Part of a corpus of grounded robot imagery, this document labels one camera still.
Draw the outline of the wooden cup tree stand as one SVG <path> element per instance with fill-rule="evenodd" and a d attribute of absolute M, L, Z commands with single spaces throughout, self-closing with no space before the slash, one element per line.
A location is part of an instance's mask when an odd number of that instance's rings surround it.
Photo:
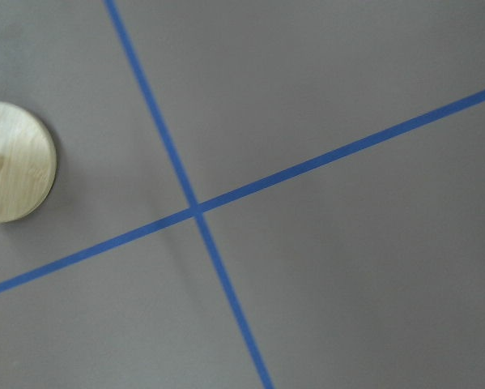
<path fill-rule="evenodd" d="M 57 172 L 57 152 L 45 124 L 17 105 L 0 101 L 0 224 L 35 211 Z"/>

